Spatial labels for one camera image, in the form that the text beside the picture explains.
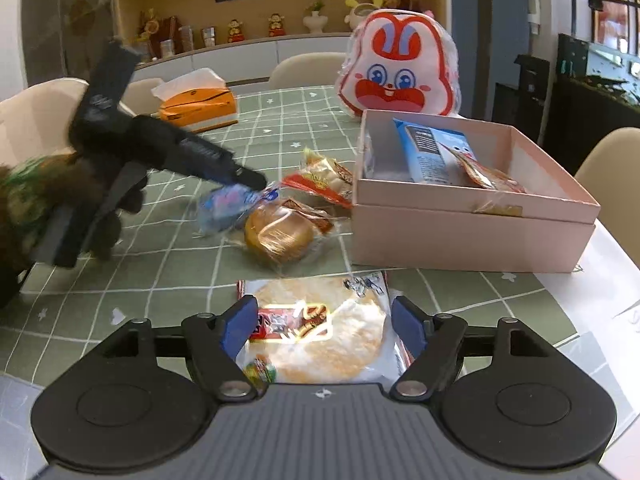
beige chair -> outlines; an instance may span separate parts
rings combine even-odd
[[[155,114],[162,101],[151,93],[151,89],[162,83],[164,81],[159,77],[129,83],[122,97],[122,103],[136,115]]]
[[[86,88],[86,81],[65,77],[0,102],[0,164],[68,150],[69,123]],[[120,109],[133,115],[122,104]]]
[[[299,86],[332,85],[346,54],[342,52],[313,52],[290,57],[281,62],[269,78],[274,90]]]
[[[640,267],[640,129],[620,128],[602,139],[575,178],[600,203],[600,221]]]

potted plant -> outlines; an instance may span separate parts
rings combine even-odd
[[[307,10],[311,12],[311,16],[305,16],[302,19],[302,23],[309,29],[310,34],[322,34],[322,29],[329,19],[327,16],[320,16],[320,11],[323,7],[324,2],[322,0],[316,0],[307,8]]]

blue cartoon eye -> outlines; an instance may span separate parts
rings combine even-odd
[[[415,75],[408,68],[396,74],[396,88],[415,88]]]
[[[386,84],[386,68],[378,64],[372,65],[371,68],[367,70],[367,79],[378,83],[380,86],[384,86]]]

plastic-wrapped pillow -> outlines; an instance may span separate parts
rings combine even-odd
[[[351,36],[336,82],[345,110],[454,115],[460,110],[458,50],[433,18],[408,10],[372,12]]]

metal screw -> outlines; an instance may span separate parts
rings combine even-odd
[[[427,393],[427,386],[420,381],[402,381],[396,384],[396,392],[403,397],[421,397]]]
[[[245,397],[250,391],[251,385],[244,381],[227,381],[220,386],[220,393],[225,397],[231,397],[233,399]]]

